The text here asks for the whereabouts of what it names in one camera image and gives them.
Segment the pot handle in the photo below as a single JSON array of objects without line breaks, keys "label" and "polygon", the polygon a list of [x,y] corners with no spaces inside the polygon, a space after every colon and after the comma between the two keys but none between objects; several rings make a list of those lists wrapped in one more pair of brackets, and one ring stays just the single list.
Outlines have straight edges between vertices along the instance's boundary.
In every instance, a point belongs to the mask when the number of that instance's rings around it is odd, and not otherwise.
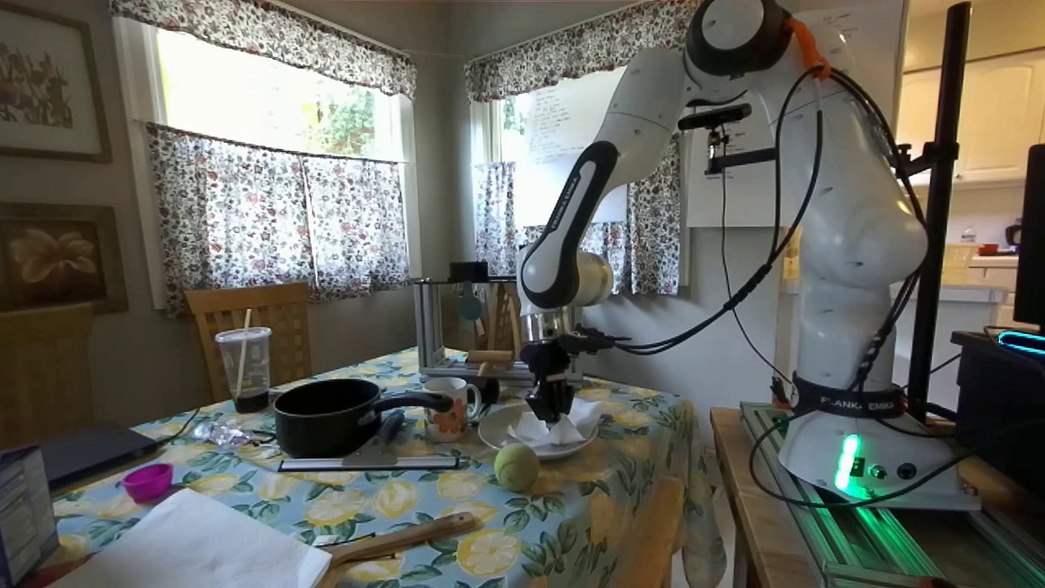
[{"label": "pot handle", "polygon": [[430,391],[402,391],[402,396],[385,396],[371,402],[377,411],[395,410],[395,405],[429,405],[435,411],[452,411],[453,398],[452,396],[430,396]]}]

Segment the purple object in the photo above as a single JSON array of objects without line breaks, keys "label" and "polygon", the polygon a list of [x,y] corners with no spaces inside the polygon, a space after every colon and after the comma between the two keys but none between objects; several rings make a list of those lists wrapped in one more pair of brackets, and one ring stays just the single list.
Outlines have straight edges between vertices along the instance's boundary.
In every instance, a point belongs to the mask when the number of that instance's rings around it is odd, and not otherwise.
[{"label": "purple object", "polygon": [[161,505],[172,491],[170,464],[146,464],[125,477],[125,491],[135,505]]}]

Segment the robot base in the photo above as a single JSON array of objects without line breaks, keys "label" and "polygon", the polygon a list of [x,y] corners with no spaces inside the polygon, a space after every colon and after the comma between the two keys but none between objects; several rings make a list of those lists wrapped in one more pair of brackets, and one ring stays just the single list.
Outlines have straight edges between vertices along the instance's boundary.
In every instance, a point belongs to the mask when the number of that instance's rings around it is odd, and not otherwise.
[{"label": "robot base", "polygon": [[980,510],[944,438],[916,438],[924,425],[806,411],[788,425],[779,467],[841,499],[881,499],[886,510]]}]

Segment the black monitor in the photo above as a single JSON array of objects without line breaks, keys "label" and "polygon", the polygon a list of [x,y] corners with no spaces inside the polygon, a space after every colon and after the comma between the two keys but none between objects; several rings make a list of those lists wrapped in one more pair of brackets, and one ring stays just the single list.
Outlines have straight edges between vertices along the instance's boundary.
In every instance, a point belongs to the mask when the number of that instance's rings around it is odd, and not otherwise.
[{"label": "black monitor", "polygon": [[1045,144],[1031,144],[1026,163],[1013,317],[1045,333]]}]

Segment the plate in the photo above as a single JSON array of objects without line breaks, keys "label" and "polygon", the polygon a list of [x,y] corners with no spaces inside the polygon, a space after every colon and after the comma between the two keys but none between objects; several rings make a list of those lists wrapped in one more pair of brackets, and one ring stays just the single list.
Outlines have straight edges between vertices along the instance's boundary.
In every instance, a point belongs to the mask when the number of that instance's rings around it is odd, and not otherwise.
[{"label": "plate", "polygon": [[581,443],[575,445],[532,445],[527,438],[516,438],[511,430],[520,425],[522,411],[529,411],[527,402],[511,402],[511,405],[497,405],[479,419],[479,443],[494,451],[506,449],[506,445],[529,445],[537,451],[538,461],[560,461],[569,455],[579,455],[581,449],[589,449],[597,438],[597,419],[579,425]]}]

